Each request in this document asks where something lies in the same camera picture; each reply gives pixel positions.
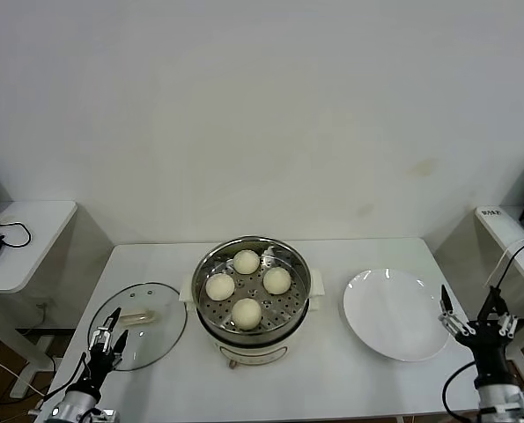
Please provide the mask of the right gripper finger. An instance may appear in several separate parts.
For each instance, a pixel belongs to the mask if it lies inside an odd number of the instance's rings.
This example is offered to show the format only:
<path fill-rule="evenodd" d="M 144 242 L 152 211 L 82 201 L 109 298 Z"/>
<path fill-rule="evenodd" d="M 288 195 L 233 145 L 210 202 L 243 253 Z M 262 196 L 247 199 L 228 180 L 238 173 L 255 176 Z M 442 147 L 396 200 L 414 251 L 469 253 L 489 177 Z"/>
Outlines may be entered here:
<path fill-rule="evenodd" d="M 454 338 L 458 335 L 469 336 L 469 327 L 454 312 L 453 303 L 445 286 L 441 287 L 439 321 Z"/>
<path fill-rule="evenodd" d="M 513 338 L 519 318 L 510 313 L 506 301 L 501 296 L 501 290 L 497 287 L 492 287 L 493 310 L 497 315 L 497 322 L 495 323 L 495 335 L 501 338 Z"/>

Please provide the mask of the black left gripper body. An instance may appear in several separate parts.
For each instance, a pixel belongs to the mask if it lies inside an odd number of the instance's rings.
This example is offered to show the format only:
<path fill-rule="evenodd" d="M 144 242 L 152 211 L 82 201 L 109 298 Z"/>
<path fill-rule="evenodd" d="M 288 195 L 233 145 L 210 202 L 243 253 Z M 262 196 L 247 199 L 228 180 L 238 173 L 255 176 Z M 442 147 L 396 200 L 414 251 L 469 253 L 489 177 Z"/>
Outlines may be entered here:
<path fill-rule="evenodd" d="M 120 359 L 120 352 L 116 346 L 104 346 L 104 343 L 98 343 L 90 349 L 90 360 L 85 366 L 84 380 L 95 390 L 101 388 L 107 375 L 114 370 Z"/>

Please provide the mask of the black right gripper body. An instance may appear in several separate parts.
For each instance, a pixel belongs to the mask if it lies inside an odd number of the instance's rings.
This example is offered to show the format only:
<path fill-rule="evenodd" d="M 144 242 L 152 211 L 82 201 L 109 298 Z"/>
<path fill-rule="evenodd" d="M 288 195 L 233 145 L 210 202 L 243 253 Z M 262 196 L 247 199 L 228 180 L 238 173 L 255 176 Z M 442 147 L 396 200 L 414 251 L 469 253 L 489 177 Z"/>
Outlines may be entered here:
<path fill-rule="evenodd" d="M 506 347 L 511 339 L 501 334 L 497 322 L 471 322 L 475 333 L 459 331 L 456 341 L 473 354 L 477 376 L 474 384 L 510 384 L 511 371 L 506 361 Z"/>

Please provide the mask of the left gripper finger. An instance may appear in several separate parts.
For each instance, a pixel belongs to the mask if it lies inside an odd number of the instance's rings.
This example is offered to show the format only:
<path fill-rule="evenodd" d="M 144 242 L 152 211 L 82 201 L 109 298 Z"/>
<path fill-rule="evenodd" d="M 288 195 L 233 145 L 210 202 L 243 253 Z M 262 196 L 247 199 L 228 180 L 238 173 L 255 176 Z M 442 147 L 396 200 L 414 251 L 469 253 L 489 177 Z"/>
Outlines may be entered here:
<path fill-rule="evenodd" d="M 113 353 L 116 358 L 121 358 L 122 353 L 127 344 L 128 335 L 129 335 L 129 331 L 124 330 L 122 334 L 116 340 L 114 347 L 113 347 Z"/>
<path fill-rule="evenodd" d="M 117 324 L 122 309 L 118 307 L 111 315 L 109 315 L 105 322 L 98 326 L 93 332 L 90 343 L 89 351 L 98 352 L 110 352 L 111 351 L 111 338 L 115 325 Z"/>

